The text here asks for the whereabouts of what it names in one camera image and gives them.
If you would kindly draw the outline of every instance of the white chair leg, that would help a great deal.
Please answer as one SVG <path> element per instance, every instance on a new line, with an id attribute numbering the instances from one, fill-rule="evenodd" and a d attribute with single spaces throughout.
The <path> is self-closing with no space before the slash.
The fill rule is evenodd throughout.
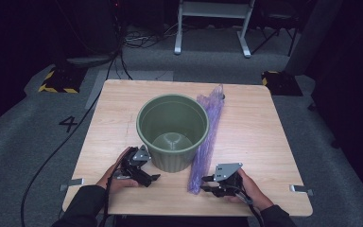
<path id="1" fill-rule="evenodd" d="M 182 0 L 179 2 L 178 15 L 178 34 L 176 35 L 175 54 L 180 55 L 182 52 Z"/>

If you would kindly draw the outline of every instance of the metal bracket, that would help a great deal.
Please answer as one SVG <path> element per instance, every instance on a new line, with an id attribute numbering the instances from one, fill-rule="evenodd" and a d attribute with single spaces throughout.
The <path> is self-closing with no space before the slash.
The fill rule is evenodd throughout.
<path id="1" fill-rule="evenodd" d="M 139 150 L 134 154 L 132 160 L 134 161 L 148 161 L 151 159 L 151 156 L 146 149 L 146 146 L 142 145 Z"/>
<path id="2" fill-rule="evenodd" d="M 297 193 L 306 193 L 308 196 L 314 196 L 314 191 L 312 189 L 307 189 L 305 186 L 302 185 L 294 185 L 291 184 L 289 186 L 290 191 L 297 192 Z"/>
<path id="3" fill-rule="evenodd" d="M 79 179 L 74 179 L 74 180 L 70 180 L 67 184 L 61 184 L 59 186 L 59 191 L 64 191 L 66 190 L 69 186 L 76 186 L 76 185 L 83 185 L 84 184 L 84 179 L 83 178 L 79 178 Z"/>
<path id="4" fill-rule="evenodd" d="M 215 174 L 214 174 L 214 182 L 220 182 L 220 181 L 228 179 L 241 166 L 243 166 L 242 163 L 217 164 L 216 169 L 215 169 Z"/>

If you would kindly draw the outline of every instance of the metal stand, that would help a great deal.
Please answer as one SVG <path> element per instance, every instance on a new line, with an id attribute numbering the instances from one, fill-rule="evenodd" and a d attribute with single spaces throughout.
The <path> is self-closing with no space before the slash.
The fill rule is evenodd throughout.
<path id="1" fill-rule="evenodd" d="M 202 16 L 202 17 L 222 17 L 244 19 L 243 29 L 237 31 L 237 37 L 243 50 L 244 57 L 251 56 L 244 36 L 250 21 L 255 0 L 250 0 L 248 4 L 226 4 L 207 2 L 179 2 L 178 34 L 176 36 L 175 54 L 182 52 L 182 16 Z"/>

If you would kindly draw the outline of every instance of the gray floor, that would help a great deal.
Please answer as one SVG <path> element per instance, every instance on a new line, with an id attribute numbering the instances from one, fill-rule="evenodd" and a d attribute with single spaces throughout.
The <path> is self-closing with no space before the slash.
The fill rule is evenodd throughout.
<path id="1" fill-rule="evenodd" d="M 247 34 L 249 47 L 262 41 L 260 31 Z M 129 71 L 171 72 L 175 81 L 261 84 L 261 73 L 283 70 L 289 39 L 285 32 L 273 38 L 250 59 L 241 53 L 235 29 L 190 30 L 183 36 L 182 53 L 173 54 L 175 37 L 146 49 L 124 48 Z M 38 93 L 51 68 L 31 79 L 27 97 L 0 118 L 0 226 L 20 225 L 20 204 L 27 184 L 43 161 L 66 138 L 59 122 L 86 112 L 96 79 L 108 64 L 89 69 L 79 94 Z M 313 189 L 314 209 L 308 218 L 294 218 L 299 226 L 363 226 L 363 184 L 339 149 L 330 147 L 333 135 L 317 113 L 309 112 L 314 81 L 296 77 L 303 96 L 274 96 L 304 184 Z M 64 198 L 59 185 L 71 179 L 94 111 L 43 169 L 26 200 L 26 226 L 49 226 L 57 218 Z M 256 221 L 251 218 L 251 226 Z"/>

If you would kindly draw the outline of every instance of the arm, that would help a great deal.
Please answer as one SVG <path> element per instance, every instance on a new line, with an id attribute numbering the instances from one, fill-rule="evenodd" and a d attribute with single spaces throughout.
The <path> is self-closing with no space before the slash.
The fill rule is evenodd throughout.
<path id="1" fill-rule="evenodd" d="M 266 227 L 293 227 L 296 224 L 291 220 L 289 214 L 282 210 L 259 189 L 255 181 L 249 177 L 243 169 L 237 170 L 243 178 L 243 186 L 248 196 L 252 198 L 253 206 L 261 212 Z M 231 202 L 241 202 L 237 197 L 227 197 Z"/>
<path id="2" fill-rule="evenodd" d="M 64 213 L 63 217 L 55 222 L 53 227 L 90 227 L 96 226 L 96 215 L 102 209 L 105 203 L 105 190 L 107 188 L 107 182 L 112 180 L 112 186 L 110 193 L 115 193 L 121 190 L 123 187 L 135 187 L 138 183 L 132 179 L 116 180 L 112 179 L 112 173 L 117 164 L 121 161 L 124 154 L 129 151 L 127 148 L 119 156 L 116 163 L 112 165 L 102 178 L 96 183 L 96 185 L 87 185 L 80 188 L 77 194 L 73 197 L 69 207 Z"/>

